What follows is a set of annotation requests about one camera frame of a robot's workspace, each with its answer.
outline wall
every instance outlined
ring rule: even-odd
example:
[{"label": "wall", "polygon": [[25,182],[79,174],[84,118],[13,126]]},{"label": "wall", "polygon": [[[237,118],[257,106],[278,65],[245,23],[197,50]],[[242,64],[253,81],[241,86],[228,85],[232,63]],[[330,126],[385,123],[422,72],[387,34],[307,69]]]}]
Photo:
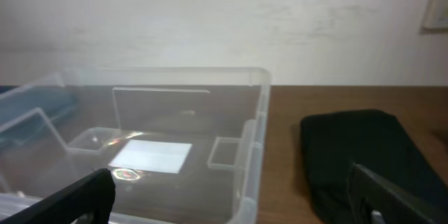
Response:
[{"label": "wall", "polygon": [[64,67],[265,67],[275,84],[448,85],[428,0],[0,0],[0,84]]}]

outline black garment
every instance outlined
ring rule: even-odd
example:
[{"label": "black garment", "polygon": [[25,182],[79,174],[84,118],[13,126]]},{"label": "black garment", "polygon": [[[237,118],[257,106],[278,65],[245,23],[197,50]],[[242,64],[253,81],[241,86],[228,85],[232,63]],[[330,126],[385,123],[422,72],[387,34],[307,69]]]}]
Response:
[{"label": "black garment", "polygon": [[436,208],[448,209],[447,188],[395,116],[378,110],[312,115],[300,127],[312,205],[324,222],[354,223],[347,196],[352,163]]}]

